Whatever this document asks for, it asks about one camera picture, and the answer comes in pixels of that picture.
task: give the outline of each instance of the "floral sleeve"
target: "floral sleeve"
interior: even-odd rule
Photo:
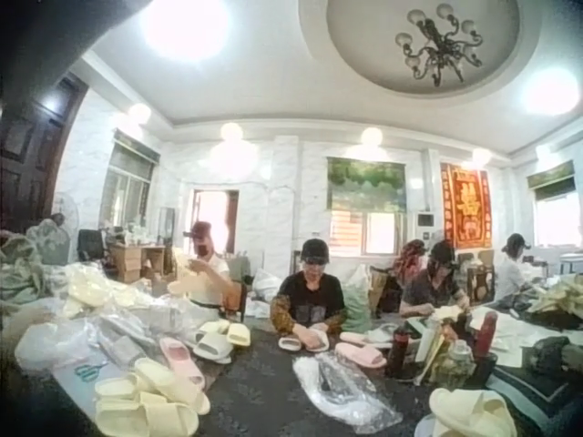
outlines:
[[[289,335],[293,331],[295,320],[290,315],[290,298],[284,294],[278,294],[271,301],[271,323],[281,335]]]

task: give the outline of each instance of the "pink slide sandal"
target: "pink slide sandal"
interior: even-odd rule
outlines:
[[[358,348],[352,344],[338,343],[334,350],[348,360],[354,361],[359,366],[367,369],[379,369],[386,365],[386,359],[383,358],[383,354],[372,346]]]
[[[166,337],[160,340],[160,348],[168,360],[169,367],[177,375],[188,378],[201,390],[204,389],[204,376],[190,357],[190,352],[184,343]]]

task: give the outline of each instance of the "window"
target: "window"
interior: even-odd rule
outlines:
[[[116,143],[103,187],[99,223],[143,225],[154,163]]]
[[[196,221],[208,221],[212,226],[212,240],[218,253],[235,251],[235,228],[237,225],[237,207],[239,191],[197,191],[189,200],[191,214],[187,216],[183,232],[183,249],[185,253],[194,254],[190,241],[190,230]]]
[[[538,246],[580,246],[581,209],[575,180],[566,178],[535,189]]]
[[[334,255],[392,255],[404,240],[404,215],[332,211],[330,252]]]

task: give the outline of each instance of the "red banner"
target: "red banner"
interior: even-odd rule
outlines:
[[[445,238],[458,249],[492,247],[490,187],[485,171],[441,165]]]

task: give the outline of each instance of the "black t-shirt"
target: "black t-shirt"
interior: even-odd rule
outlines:
[[[423,269],[405,287],[402,300],[412,306],[431,303],[439,308],[447,305],[458,291],[459,286],[452,277],[445,278],[436,290],[427,270]]]
[[[340,281],[326,273],[320,279],[320,288],[315,291],[308,289],[303,272],[288,276],[278,295],[290,300],[291,317],[306,327],[323,322],[344,309]]]

